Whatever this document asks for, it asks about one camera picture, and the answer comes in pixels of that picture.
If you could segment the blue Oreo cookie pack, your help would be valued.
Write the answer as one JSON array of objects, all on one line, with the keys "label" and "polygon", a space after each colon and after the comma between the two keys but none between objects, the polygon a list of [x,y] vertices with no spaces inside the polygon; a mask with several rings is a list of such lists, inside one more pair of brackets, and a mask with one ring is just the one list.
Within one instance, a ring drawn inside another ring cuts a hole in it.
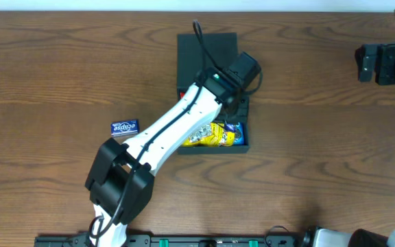
[{"label": "blue Oreo cookie pack", "polygon": [[244,145],[245,143],[245,134],[243,129],[243,124],[239,122],[235,126],[235,139],[233,145]]}]

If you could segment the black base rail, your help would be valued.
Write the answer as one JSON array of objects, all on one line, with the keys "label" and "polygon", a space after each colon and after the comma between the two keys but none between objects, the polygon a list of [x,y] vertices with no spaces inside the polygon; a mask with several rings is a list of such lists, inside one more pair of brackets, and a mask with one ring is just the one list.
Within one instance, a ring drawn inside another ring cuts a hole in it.
[{"label": "black base rail", "polygon": [[304,233],[291,232],[284,226],[273,226],[259,235],[128,235],[124,227],[116,233],[108,231],[99,239],[89,233],[76,235],[39,235],[34,247],[113,246],[125,247],[348,247],[351,234],[310,226]]}]

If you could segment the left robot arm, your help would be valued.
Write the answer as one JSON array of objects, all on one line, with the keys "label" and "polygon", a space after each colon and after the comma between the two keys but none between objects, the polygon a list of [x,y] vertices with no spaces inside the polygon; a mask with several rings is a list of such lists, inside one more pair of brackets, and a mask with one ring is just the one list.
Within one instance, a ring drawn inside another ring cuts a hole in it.
[{"label": "left robot arm", "polygon": [[188,137],[214,121],[221,110],[234,113],[248,86],[263,73],[246,52],[226,68],[200,71],[182,99],[146,130],[123,143],[109,138],[98,149],[85,187],[95,218],[88,234],[94,246],[122,246],[127,225],[147,206],[163,163]]}]

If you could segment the yellow Hacks candy bag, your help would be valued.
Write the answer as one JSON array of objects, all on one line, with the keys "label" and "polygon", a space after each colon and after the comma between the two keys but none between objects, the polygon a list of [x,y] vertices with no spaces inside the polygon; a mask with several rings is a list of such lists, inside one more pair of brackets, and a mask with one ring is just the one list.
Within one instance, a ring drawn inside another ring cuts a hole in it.
[{"label": "yellow Hacks candy bag", "polygon": [[190,135],[182,144],[182,147],[220,147],[232,146],[235,139],[234,132],[226,132],[224,123],[211,122],[202,126],[198,131]]}]

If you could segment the blue Eclipse mints box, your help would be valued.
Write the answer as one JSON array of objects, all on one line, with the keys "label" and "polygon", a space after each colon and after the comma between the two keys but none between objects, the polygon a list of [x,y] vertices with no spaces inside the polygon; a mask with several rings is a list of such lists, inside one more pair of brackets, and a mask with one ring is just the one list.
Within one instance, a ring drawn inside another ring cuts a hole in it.
[{"label": "blue Eclipse mints box", "polygon": [[112,137],[122,137],[139,133],[138,119],[112,122],[110,125]]}]

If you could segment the dark green box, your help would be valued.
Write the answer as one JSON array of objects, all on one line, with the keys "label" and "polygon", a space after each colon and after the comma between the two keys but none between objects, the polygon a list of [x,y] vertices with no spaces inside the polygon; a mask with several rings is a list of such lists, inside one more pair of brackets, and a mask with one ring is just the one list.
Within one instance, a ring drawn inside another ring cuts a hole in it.
[{"label": "dark green box", "polygon": [[[215,62],[228,67],[238,56],[237,34],[236,33],[210,33],[204,35],[204,44]],[[194,77],[202,68],[202,50],[194,34],[177,35],[177,95],[186,92],[188,87],[194,82]],[[244,145],[232,145],[229,147],[179,147],[179,154],[245,154],[250,149],[248,131],[248,111],[249,97],[245,96],[239,105],[236,119],[232,119],[230,124],[243,124],[245,143]],[[219,122],[224,122],[223,113],[216,118]]]}]

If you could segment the purple Dairy Milk bar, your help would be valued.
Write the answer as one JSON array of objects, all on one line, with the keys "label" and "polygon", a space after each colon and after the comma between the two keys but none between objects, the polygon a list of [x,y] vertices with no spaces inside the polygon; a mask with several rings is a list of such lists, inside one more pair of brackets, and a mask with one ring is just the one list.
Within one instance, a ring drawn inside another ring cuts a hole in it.
[{"label": "purple Dairy Milk bar", "polygon": [[224,124],[224,130],[226,132],[236,132],[236,126],[232,125],[232,124],[229,124],[229,123],[225,123]]}]

